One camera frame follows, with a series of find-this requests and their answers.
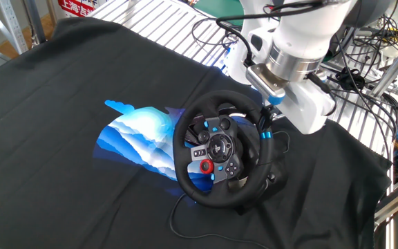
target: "cable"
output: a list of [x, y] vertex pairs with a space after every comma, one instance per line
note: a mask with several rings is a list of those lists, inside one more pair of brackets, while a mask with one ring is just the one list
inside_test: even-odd
[[[204, 21], [215, 21], [216, 20], [216, 18], [214, 18], [214, 17], [209, 17], [209, 18], [205, 18], [205, 19], [201, 19], [201, 20], [199, 20], [199, 21], [197, 21], [195, 24], [193, 24], [193, 27], [191, 28], [191, 36], [193, 37], [193, 39], [195, 40], [195, 41], [197, 41], [197, 42], [200, 42], [200, 43], [202, 43], [202, 44], [206, 44], [206, 45], [213, 45], [213, 46], [219, 46], [219, 45], [221, 45], [221, 46], [229, 46], [229, 45], [231, 45], [231, 44], [233, 44], [233, 43], [235, 43], [235, 42], [237, 42], [237, 39], [235, 39], [235, 40], [233, 40], [233, 41], [230, 41], [230, 42], [223, 42], [223, 40], [225, 39], [225, 38], [229, 38], [229, 35], [230, 35], [230, 33], [227, 31], [226, 33], [225, 33], [225, 36], [224, 36], [224, 38], [222, 39], [222, 41], [220, 42], [220, 43], [217, 43], [217, 44], [215, 44], [215, 43], [210, 43], [210, 42], [206, 42], [206, 41], [202, 41], [202, 40], [200, 40], [199, 38], [197, 38], [195, 35], [194, 35], [194, 31], [198, 28], [198, 26], [200, 25], [200, 24], [202, 24]], [[232, 24], [229, 24], [233, 29], [235, 29], [235, 30], [240, 30], [242, 27], [240, 27], [240, 26], [237, 26], [237, 25], [232, 25]]]
[[187, 194], [183, 194], [182, 196], [179, 197], [179, 199], [176, 201], [176, 204], [174, 205], [174, 207], [173, 207], [173, 209], [171, 210], [171, 213], [170, 213], [170, 218], [169, 218], [170, 229], [171, 229], [171, 231], [172, 231], [174, 234], [176, 234], [176, 236], [178, 236], [178, 237], [180, 237], [180, 238], [183, 238], [183, 239], [201, 239], [201, 238], [205, 238], [205, 237], [218, 237], [218, 238], [221, 238], [221, 239], [226, 239], [226, 240], [233, 241], [233, 242], [238, 242], [238, 243], [250, 243], [250, 244], [259, 246], [259, 247], [261, 247], [261, 248], [264, 248], [264, 249], [269, 249], [268, 247], [262, 245], [261, 243], [257, 243], [257, 242], [255, 242], [255, 241], [243, 240], [243, 239], [232, 239], [232, 238], [225, 237], [225, 236], [222, 236], [222, 235], [219, 235], [219, 234], [203, 234], [203, 235], [198, 235], [198, 236], [185, 236], [185, 235], [180, 234], [180, 233], [177, 232], [177, 231], [174, 229], [174, 227], [173, 227], [174, 213], [175, 213], [176, 208], [178, 207], [180, 201], [181, 201], [186, 195], [187, 195]]
[[[341, 90], [341, 89], [331, 89], [331, 91], [340, 91], [340, 92], [344, 92], [344, 93], [353, 93], [353, 94], [357, 94], [356, 92], [354, 92], [354, 91], [346, 91], [346, 90]], [[369, 95], [366, 95], [366, 94], [363, 94], [363, 96], [364, 97], [366, 97], [366, 98], [372, 98], [371, 96], [369, 96]], [[390, 106], [390, 107], [393, 107], [393, 108], [397, 108], [398, 109], [398, 105], [395, 105], [395, 104], [390, 104], [390, 103], [387, 103], [387, 102], [384, 102], [384, 101], [382, 101], [382, 100], [375, 100], [375, 101], [380, 101], [380, 102], [382, 102], [382, 104], [387, 104], [388, 106]]]
[[[298, 14], [303, 14], [303, 13], [307, 13], [313, 10], [318, 10], [320, 8], [322, 8], [324, 5], [324, 2], [320, 1], [320, 0], [313, 0], [313, 1], [300, 1], [300, 2], [295, 2], [295, 3], [286, 3], [280, 6], [274, 6], [273, 10], [271, 13], [267, 13], [267, 14], [257, 14], [257, 15], [236, 15], [236, 16], [230, 16], [230, 17], [220, 17], [217, 18], [216, 20], [216, 24], [235, 34], [237, 37], [239, 37], [239, 39], [244, 43], [245, 47], [247, 47], [247, 56], [245, 58], [244, 61], [244, 65], [245, 66], [251, 66], [253, 65], [253, 61], [252, 61], [252, 57], [253, 57], [253, 52], [251, 50], [251, 47], [248, 43], [248, 41], [242, 36], [242, 34], [240, 34], [239, 32], [235, 31], [233, 28], [230, 28], [224, 24], [222, 24], [222, 22], [224, 21], [231, 21], [231, 20], [245, 20], [245, 19], [259, 19], [259, 18], [273, 18], [273, 17], [286, 17], [286, 16], [290, 16], [290, 15], [298, 15]], [[287, 12], [277, 12], [277, 10], [281, 10], [284, 8], [303, 8], [303, 7], [308, 7], [308, 8], [304, 8], [304, 9], [300, 9], [300, 10], [292, 10], [292, 11], [287, 11]]]
[[330, 95], [332, 100], [334, 100], [334, 107], [325, 116], [328, 117], [329, 115], [333, 114], [336, 111], [337, 102], [333, 94], [331, 93], [331, 88], [327, 84], [323, 83], [323, 81], [313, 72], [307, 74], [307, 79], [311, 80], [311, 82], [313, 82], [316, 86], [318, 86], [324, 93]]
[[[394, 5], [394, 9], [392, 10], [391, 15], [390, 15], [389, 18], [392, 18], [392, 16], [394, 15], [395, 10], [396, 10], [396, 8], [397, 8], [397, 5], [398, 5], [398, 0], [396, 0], [395, 5]], [[384, 17], [385, 17], [385, 14], [383, 14], [383, 27], [381, 28], [381, 30], [382, 30], [382, 32], [383, 32], [383, 35], [382, 35], [382, 36], [385, 35], [385, 32], [384, 32], [383, 30], [386, 30], [386, 19], [385, 19]], [[377, 46], [377, 52], [380, 51], [381, 42], [382, 42], [382, 40], [380, 40], [379, 45]], [[375, 60], [376, 60], [376, 56], [373, 56], [373, 59], [372, 59], [371, 64], [374, 64]], [[368, 68], [368, 70], [366, 71], [366, 73], [365, 73], [365, 75], [364, 75], [363, 77], [366, 77], [366, 76], [370, 73], [371, 68], [372, 68], [372, 66], [370, 66], [370, 67]]]
[[[334, 36], [336, 37], [336, 40], [338, 41], [338, 43], [339, 43], [339, 45], [340, 45], [339, 38], [337, 37], [337, 35], [334, 35]], [[379, 126], [381, 135], [383, 136], [383, 141], [385, 142], [386, 154], [387, 154], [387, 156], [388, 156], [387, 159], [390, 160], [389, 146], [388, 146], [388, 143], [386, 142], [386, 136], [385, 136], [385, 133], [383, 132], [383, 128], [381, 127], [381, 124], [380, 124], [379, 121], [377, 120], [378, 117], [377, 117], [376, 113], [374, 113], [374, 111], [372, 111], [371, 107], [370, 107], [370, 106], [368, 105], [368, 103], [365, 101], [365, 98], [363, 97], [362, 93], [361, 93], [361, 92], [359, 91], [359, 89], [357, 88], [357, 85], [356, 85], [356, 83], [354, 82], [354, 77], [352, 76], [351, 71], [350, 71], [350, 68], [348, 67], [348, 64], [347, 64], [347, 62], [346, 62], [345, 53], [343, 52], [342, 47], [341, 47], [341, 46], [339, 46], [339, 47], [341, 48], [341, 54], [342, 54], [342, 58], [343, 58], [343, 63], [345, 64], [345, 67], [346, 67], [348, 73], [350, 74], [351, 80], [352, 80], [352, 82], [353, 82], [352, 85], [355, 87], [357, 94], [359, 94], [359, 97], [362, 99], [363, 103], [364, 103], [364, 104], [366, 105], [366, 107], [369, 109], [369, 112], [371, 112], [371, 114], [374, 116], [374, 118], [375, 118], [375, 120], [376, 120], [376, 123], [377, 123], [377, 125]]]
[[[351, 100], [349, 100], [349, 99], [347, 99], [347, 98], [344, 98], [344, 97], [340, 96], [340, 95], [337, 94], [337, 93], [332, 93], [332, 94], [333, 94], [334, 96], [338, 97], [339, 99], [341, 99], [341, 100], [343, 100], [343, 101], [346, 101], [346, 102], [348, 102], [348, 103], [354, 105], [355, 107], [358, 107], [358, 108], [363, 109], [363, 110], [365, 110], [365, 111], [369, 111], [368, 109], [364, 108], [364, 107], [361, 106], [360, 104], [354, 103], [353, 101], [351, 101]], [[390, 123], [388, 123], [386, 120], [384, 120], [381, 116], [378, 116], [378, 115], [376, 115], [376, 116], [377, 116], [377, 118], [380, 119], [383, 123], [385, 123], [385, 125], [388, 125], [388, 127], [391, 127], [391, 126], [390, 126]]]

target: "black cloth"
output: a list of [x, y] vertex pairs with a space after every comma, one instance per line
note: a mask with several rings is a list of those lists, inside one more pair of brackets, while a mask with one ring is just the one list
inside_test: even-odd
[[[120, 115], [105, 100], [162, 111], [225, 89], [260, 104], [257, 92], [217, 68], [120, 25], [61, 21], [52, 40], [0, 68], [0, 249], [257, 248], [178, 238], [168, 227], [177, 182], [92, 157], [100, 131]], [[291, 136], [285, 188], [243, 216], [185, 199], [176, 228], [270, 248], [371, 248], [387, 162], [333, 122], [309, 136], [286, 119], [274, 129]]]

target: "blue printed graphic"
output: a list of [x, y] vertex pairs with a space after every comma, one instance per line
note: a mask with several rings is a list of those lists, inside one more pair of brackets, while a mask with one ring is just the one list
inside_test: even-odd
[[[176, 181], [173, 132], [184, 110], [166, 108], [166, 114], [153, 107], [135, 109], [111, 100], [105, 104], [122, 115], [102, 130], [93, 157], [142, 166]], [[192, 162], [188, 171], [199, 189], [211, 188], [210, 175], [200, 172], [198, 161]]]

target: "steering wheel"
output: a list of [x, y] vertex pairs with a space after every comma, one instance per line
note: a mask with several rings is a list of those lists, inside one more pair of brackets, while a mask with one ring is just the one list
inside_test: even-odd
[[[229, 182], [236, 181], [243, 171], [243, 162], [236, 153], [238, 125], [229, 116], [219, 115], [218, 107], [229, 103], [246, 114], [256, 124], [260, 136], [260, 153], [257, 166], [250, 171], [242, 188], [232, 191]], [[203, 145], [188, 148], [185, 134], [193, 119], [201, 113], [208, 138], [202, 138]], [[234, 208], [253, 198], [265, 184], [272, 168], [273, 147], [271, 127], [261, 130], [257, 125], [261, 118], [260, 107], [247, 96], [232, 91], [215, 91], [203, 95], [185, 109], [176, 124], [173, 136], [173, 155], [177, 180], [185, 193], [197, 203], [210, 208]], [[200, 170], [211, 174], [213, 186], [205, 193], [191, 181], [187, 167], [192, 161], [200, 160]]]

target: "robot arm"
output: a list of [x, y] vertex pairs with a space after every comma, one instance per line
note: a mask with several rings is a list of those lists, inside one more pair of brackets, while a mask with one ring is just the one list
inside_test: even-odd
[[[229, 75], [255, 86], [301, 133], [318, 131], [334, 107], [334, 100], [305, 76], [317, 70], [332, 36], [356, 1], [330, 1], [317, 10], [282, 17], [280, 23], [273, 19], [244, 20], [242, 35], [250, 43], [256, 64], [243, 66], [247, 50], [239, 42], [229, 57]], [[285, 0], [284, 4], [296, 2], [305, 1]], [[269, 1], [241, 3], [245, 14], [258, 14]]]

